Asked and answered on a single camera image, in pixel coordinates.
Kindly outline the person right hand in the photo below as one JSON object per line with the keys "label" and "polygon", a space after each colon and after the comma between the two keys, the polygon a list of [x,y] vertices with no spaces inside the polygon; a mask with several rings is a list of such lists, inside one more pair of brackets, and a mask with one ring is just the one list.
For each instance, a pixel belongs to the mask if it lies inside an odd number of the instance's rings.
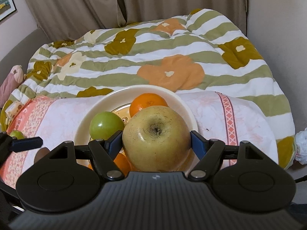
{"label": "person right hand", "polygon": [[50,150],[47,147],[40,148],[34,157],[33,163],[37,163],[39,160],[45,157],[49,152]]}

